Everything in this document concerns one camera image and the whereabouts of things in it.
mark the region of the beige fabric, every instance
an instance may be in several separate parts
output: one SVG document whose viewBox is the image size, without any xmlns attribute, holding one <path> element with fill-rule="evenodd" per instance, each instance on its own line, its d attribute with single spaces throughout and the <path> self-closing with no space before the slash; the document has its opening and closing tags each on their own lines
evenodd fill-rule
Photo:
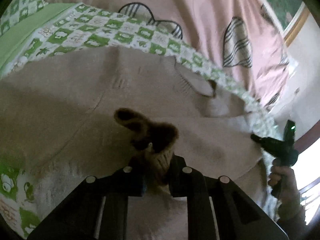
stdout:
<svg viewBox="0 0 320 240">
<path fill-rule="evenodd" d="M 281 93 L 288 80 L 286 65 L 281 65 L 285 53 L 284 41 L 268 17 L 262 17 L 260 0 L 46 0 L 47 2 L 83 2 L 85 4 L 117 12 L 132 2 L 147 5 L 156 20 L 177 22 L 183 29 L 183 40 L 218 68 L 232 75 L 262 106 L 268 104 L 276 93 Z M 252 67 L 241 66 L 240 61 L 223 67 L 224 38 L 234 17 L 241 18 L 251 44 Z M 238 44 L 243 43 L 242 31 L 235 30 Z M 247 55 L 241 50 L 229 48 L 234 54 Z"/>
<path fill-rule="evenodd" d="M 204 117 L 210 100 L 179 75 L 173 57 L 118 47 L 49 57 L 0 82 L 1 158 L 36 178 L 44 217 L 84 177 L 127 165 L 136 153 L 132 132 L 113 113 L 129 107 L 174 124 L 175 153 L 187 164 L 236 180 L 261 159 L 260 147 L 250 140 L 245 115 Z"/>
</svg>

